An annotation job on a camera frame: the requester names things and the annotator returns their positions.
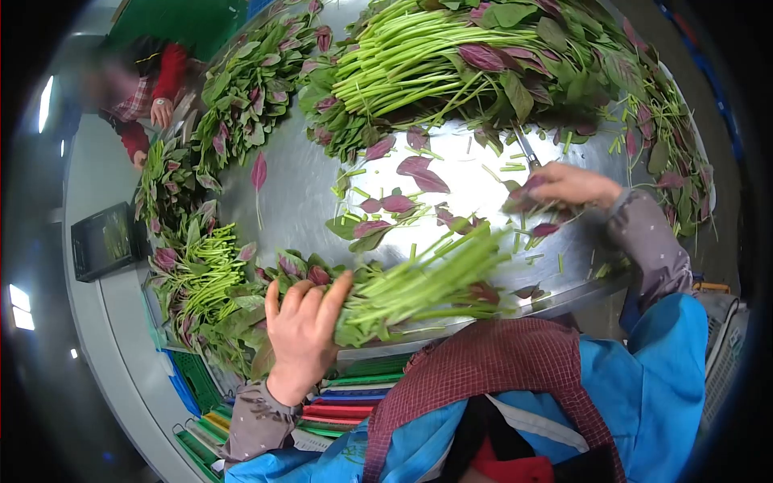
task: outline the gray sleeve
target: gray sleeve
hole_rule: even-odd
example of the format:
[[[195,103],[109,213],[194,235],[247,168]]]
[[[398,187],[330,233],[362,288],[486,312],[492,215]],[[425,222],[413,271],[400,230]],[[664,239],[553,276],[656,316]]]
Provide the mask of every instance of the gray sleeve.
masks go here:
[[[638,308],[644,313],[669,294],[693,293],[690,256],[652,197],[626,189],[609,210],[609,236],[635,262]]]
[[[220,457],[226,460],[225,468],[283,447],[295,428],[301,408],[301,405],[289,407],[279,403],[268,392],[265,380],[239,389],[228,440],[220,449]]]

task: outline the wrist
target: wrist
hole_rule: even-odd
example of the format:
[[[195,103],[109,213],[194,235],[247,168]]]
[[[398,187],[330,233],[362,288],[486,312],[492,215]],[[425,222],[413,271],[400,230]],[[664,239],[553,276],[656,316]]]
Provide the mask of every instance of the wrist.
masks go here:
[[[311,386],[300,383],[280,366],[274,366],[266,379],[268,392],[285,406],[297,406],[308,394]]]

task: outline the person's left hand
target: person's left hand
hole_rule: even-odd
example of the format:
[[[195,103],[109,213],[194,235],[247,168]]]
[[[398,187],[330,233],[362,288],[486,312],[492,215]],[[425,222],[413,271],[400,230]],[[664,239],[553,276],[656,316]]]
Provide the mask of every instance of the person's left hand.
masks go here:
[[[164,97],[153,100],[153,107],[150,108],[150,124],[158,125],[163,129],[172,124],[172,102]]]
[[[335,361],[335,321],[352,287],[351,271],[338,277],[330,290],[308,280],[290,287],[279,308],[279,283],[271,282],[266,293],[268,338],[276,363],[266,386],[285,406],[299,404]]]

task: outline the blue jacket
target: blue jacket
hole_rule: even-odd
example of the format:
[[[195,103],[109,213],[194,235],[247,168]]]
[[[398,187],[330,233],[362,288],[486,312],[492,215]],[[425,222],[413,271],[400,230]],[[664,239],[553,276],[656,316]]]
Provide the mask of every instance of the blue jacket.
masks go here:
[[[685,294],[654,304],[628,347],[581,336],[582,385],[609,427],[629,481],[674,481],[690,455],[703,410],[706,312]],[[558,463],[587,450],[549,394],[501,393],[495,404],[535,453]],[[419,481],[442,464],[467,400],[394,431],[382,481]],[[269,451],[231,467],[226,483],[361,481],[368,420],[324,453]]]

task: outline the floor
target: floor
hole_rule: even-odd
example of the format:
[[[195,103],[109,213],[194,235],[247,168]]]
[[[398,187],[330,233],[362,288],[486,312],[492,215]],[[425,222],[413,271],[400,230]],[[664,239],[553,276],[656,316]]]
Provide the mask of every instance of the floor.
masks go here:
[[[707,281],[730,285],[739,293],[737,279],[737,217],[741,181],[730,138],[714,103],[710,85],[697,69],[684,46],[679,32],[659,11],[652,0],[611,0],[627,16],[634,29],[655,45],[661,61],[674,75],[690,109],[714,167],[717,185],[715,236],[710,224],[698,232],[697,239],[680,240],[690,252],[693,271],[703,272]],[[625,333],[618,326],[625,291],[574,312],[583,332],[599,338],[622,340]]]

